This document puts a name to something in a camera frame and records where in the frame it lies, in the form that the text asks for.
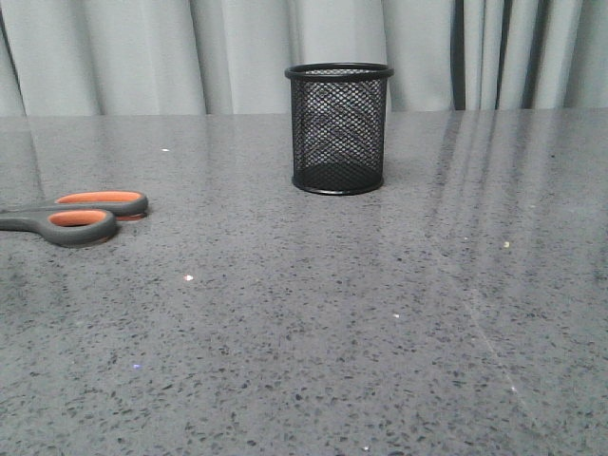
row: black mesh pen holder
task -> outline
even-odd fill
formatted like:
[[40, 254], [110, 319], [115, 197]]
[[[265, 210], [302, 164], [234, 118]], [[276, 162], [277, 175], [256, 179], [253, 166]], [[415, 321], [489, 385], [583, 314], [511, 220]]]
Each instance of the black mesh pen holder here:
[[387, 80], [379, 64], [313, 64], [285, 70], [292, 82], [294, 185], [357, 195], [383, 183]]

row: scissors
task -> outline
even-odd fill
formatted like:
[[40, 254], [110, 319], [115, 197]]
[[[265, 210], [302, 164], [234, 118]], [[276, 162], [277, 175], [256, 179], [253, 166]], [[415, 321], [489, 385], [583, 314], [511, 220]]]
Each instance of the scissors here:
[[59, 245], [85, 245], [116, 233], [117, 220], [140, 219], [148, 207], [140, 192], [72, 193], [58, 199], [0, 209], [0, 230], [31, 231]]

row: pen holder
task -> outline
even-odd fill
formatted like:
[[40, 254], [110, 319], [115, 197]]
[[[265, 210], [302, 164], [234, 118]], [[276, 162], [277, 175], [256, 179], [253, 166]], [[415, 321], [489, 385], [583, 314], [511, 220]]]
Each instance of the pen holder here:
[[292, 66], [294, 185], [357, 195], [383, 183], [387, 80], [380, 64]]

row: gray countertop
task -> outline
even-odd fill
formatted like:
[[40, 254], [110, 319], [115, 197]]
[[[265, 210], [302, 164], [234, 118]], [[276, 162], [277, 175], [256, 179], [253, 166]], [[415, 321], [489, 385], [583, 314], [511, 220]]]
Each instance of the gray countertop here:
[[559, 455], [608, 447], [608, 109], [393, 113], [385, 185], [291, 185], [285, 115], [0, 120], [0, 455]]

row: curtain fold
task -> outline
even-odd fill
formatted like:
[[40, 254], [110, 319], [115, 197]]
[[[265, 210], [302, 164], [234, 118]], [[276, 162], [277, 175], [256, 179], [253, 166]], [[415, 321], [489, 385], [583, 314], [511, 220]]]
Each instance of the curtain fold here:
[[603, 0], [0, 0], [0, 115], [288, 112], [388, 62], [393, 110], [608, 106]]

